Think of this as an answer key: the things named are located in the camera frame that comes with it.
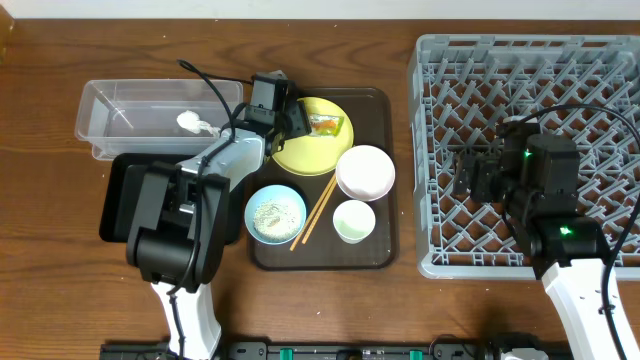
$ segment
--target wooden table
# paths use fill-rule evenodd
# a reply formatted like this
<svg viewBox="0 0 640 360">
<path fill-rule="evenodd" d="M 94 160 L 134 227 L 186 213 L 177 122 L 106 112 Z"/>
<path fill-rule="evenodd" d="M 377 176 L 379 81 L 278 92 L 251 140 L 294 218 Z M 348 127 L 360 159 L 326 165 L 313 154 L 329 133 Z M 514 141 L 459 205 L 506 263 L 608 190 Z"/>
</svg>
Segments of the wooden table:
<svg viewBox="0 0 640 360">
<path fill-rule="evenodd" d="M 301 86 L 375 86 L 389 96 L 400 251 L 378 272 L 269 273 L 227 247 L 213 281 L 227 336 L 275 342 L 422 342 L 524 331 L 565 341 L 537 282 L 427 280 L 416 269 L 406 71 L 427 33 L 640 34 L 639 22 L 20 20 L 0 66 L 0 358 L 91 359 L 107 340 L 168 335 L 124 244 L 98 226 L 109 162 L 74 137 L 91 79 L 191 78 L 185 58 L 249 78 L 281 69 Z M 622 283 L 640 339 L 640 283 Z"/>
</svg>

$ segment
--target brown serving tray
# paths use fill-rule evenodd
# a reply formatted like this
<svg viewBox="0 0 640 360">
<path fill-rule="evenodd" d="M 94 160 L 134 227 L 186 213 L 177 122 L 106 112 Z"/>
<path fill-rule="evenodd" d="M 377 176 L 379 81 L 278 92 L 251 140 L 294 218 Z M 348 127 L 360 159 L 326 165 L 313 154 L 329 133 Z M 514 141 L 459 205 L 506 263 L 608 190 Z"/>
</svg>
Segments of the brown serving tray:
<svg viewBox="0 0 640 360">
<path fill-rule="evenodd" d="M 377 146 L 393 160 L 391 109 L 382 91 L 317 88 L 305 89 L 301 95 L 324 98 L 340 106 L 353 125 L 354 146 Z M 333 171 L 319 176 L 298 176 L 271 160 L 256 174 L 255 191 L 273 184 L 289 186 L 302 195 L 308 216 L 332 175 Z M 289 251 L 291 241 L 265 245 L 249 235 L 251 259 L 258 267 L 271 271 L 380 269 L 389 265 L 398 247 L 395 185 L 387 195 L 369 203 L 376 214 L 376 227 L 371 235 L 354 245 L 342 241 L 333 228 L 333 212 L 347 200 L 349 197 L 336 186 L 307 243 L 300 242 L 293 252 Z"/>
</svg>

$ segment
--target clear plastic container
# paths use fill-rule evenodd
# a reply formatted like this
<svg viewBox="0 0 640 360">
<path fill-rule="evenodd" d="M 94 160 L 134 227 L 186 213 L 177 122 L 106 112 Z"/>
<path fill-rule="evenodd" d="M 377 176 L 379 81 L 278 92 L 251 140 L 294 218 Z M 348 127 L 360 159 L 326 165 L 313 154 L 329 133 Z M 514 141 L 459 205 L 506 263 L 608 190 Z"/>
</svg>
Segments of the clear plastic container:
<svg viewBox="0 0 640 360">
<path fill-rule="evenodd" d="M 242 101 L 242 84 L 213 83 L 233 111 Z M 196 155 L 211 145 L 211 134 L 182 129 L 176 118 L 186 110 L 212 126 L 229 120 L 202 80 L 92 80 L 82 92 L 75 133 L 93 144 L 98 160 L 121 153 Z"/>
</svg>

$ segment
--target white bowl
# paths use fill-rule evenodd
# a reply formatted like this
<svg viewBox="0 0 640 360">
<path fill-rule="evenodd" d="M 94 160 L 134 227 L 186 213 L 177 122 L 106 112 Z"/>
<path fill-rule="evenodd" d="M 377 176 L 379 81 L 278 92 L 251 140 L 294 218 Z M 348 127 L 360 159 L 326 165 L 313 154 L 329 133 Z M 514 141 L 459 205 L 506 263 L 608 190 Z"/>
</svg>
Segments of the white bowl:
<svg viewBox="0 0 640 360">
<path fill-rule="evenodd" d="M 348 200 L 333 212 L 333 227 L 344 242 L 357 244 L 373 232 L 376 215 L 366 203 Z"/>
<path fill-rule="evenodd" d="M 385 196 L 395 179 L 393 161 L 374 146 L 360 145 L 349 149 L 336 166 L 336 180 L 342 192 L 360 201 L 373 201 Z"/>
</svg>

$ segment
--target tray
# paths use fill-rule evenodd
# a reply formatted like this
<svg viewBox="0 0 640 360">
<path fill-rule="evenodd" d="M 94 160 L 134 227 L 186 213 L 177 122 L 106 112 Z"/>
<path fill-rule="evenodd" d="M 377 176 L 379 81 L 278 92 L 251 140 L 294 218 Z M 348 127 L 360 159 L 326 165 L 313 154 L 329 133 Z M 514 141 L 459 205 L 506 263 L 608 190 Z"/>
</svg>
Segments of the tray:
<svg viewBox="0 0 640 360">
<path fill-rule="evenodd" d="M 497 146 L 495 124 L 554 104 L 595 103 L 640 121 L 640 37 L 424 35 L 408 71 L 418 269 L 428 278 L 535 279 L 502 209 L 451 195 L 453 158 Z M 580 151 L 578 212 L 613 246 L 640 194 L 640 154 L 619 122 L 575 110 L 539 119 Z M 616 261 L 640 279 L 640 235 Z"/>
<path fill-rule="evenodd" d="M 374 88 L 305 89 L 301 96 L 316 96 L 340 106 L 351 119 L 355 145 L 373 145 L 384 149 L 393 159 L 391 112 L 387 96 Z M 319 176 L 298 176 L 269 161 L 255 178 L 255 189 L 282 184 L 297 190 L 305 200 L 307 212 L 313 209 L 333 171 Z M 370 202 L 376 214 L 373 233 L 362 242 L 350 245 L 342 241 L 332 223 L 333 211 L 349 198 L 336 186 L 306 244 L 289 251 L 291 242 L 265 245 L 249 236 L 249 255 L 265 270 L 348 270 L 380 269 L 396 255 L 397 225 L 395 186 L 383 198 Z"/>
</svg>

